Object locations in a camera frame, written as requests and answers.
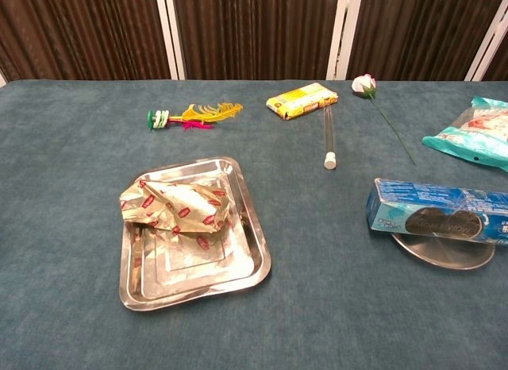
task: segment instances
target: oreo cookie image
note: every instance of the oreo cookie image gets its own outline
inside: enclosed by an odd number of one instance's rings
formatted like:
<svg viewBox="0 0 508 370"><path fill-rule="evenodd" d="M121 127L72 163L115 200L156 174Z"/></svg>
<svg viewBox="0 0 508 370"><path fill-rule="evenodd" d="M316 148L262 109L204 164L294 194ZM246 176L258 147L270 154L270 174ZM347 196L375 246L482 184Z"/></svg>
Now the oreo cookie image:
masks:
<svg viewBox="0 0 508 370"><path fill-rule="evenodd" d="M436 234L453 239L472 239L481 233L482 220L471 211L447 215L435 207L418 210L406 220L406 230L416 235Z"/></svg>

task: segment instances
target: round metal base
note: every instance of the round metal base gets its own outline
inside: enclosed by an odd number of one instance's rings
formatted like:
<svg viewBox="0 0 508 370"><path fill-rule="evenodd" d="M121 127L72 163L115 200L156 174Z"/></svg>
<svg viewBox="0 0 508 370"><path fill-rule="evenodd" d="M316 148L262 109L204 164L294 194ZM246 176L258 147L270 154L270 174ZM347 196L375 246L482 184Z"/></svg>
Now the round metal base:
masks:
<svg viewBox="0 0 508 370"><path fill-rule="evenodd" d="M443 237L422 237L392 233L404 249L420 259L443 268L475 269L487 264L494 255L495 246Z"/></svg>

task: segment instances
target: plastic bag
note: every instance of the plastic bag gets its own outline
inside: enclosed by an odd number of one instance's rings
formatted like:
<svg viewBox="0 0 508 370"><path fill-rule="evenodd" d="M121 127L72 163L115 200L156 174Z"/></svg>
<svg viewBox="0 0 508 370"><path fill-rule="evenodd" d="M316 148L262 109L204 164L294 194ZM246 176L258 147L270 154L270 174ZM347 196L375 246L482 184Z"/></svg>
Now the plastic bag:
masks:
<svg viewBox="0 0 508 370"><path fill-rule="evenodd" d="M423 145L508 172L508 102L475 96L471 105Z"/></svg>

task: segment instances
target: crumpled food wrapper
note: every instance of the crumpled food wrapper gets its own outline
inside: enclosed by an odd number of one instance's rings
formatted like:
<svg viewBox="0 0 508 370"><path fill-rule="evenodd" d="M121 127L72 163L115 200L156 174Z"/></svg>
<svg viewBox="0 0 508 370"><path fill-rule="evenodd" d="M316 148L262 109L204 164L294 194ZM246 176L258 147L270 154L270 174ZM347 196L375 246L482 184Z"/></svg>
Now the crumpled food wrapper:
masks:
<svg viewBox="0 0 508 370"><path fill-rule="evenodd" d="M120 195L120 209L127 222L173 233L214 233L225 223L229 199L219 187L140 180Z"/></svg>

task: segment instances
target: silver tray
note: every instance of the silver tray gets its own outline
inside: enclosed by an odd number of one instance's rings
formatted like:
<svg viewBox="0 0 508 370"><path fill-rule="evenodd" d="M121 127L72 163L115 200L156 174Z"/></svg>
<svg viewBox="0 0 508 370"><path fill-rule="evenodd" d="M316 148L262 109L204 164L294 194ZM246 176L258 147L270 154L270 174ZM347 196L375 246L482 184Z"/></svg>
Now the silver tray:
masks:
<svg viewBox="0 0 508 370"><path fill-rule="evenodd" d="M484 266L495 253L495 246L444 237L423 237L392 233L395 241L416 257L449 269L476 269Z"/></svg>
<svg viewBox="0 0 508 370"><path fill-rule="evenodd" d="M271 258L240 165L228 157L152 169L139 180L221 187L230 201L229 224L206 238L174 239L171 232L125 222L121 247L120 299L132 310L155 310L261 282Z"/></svg>

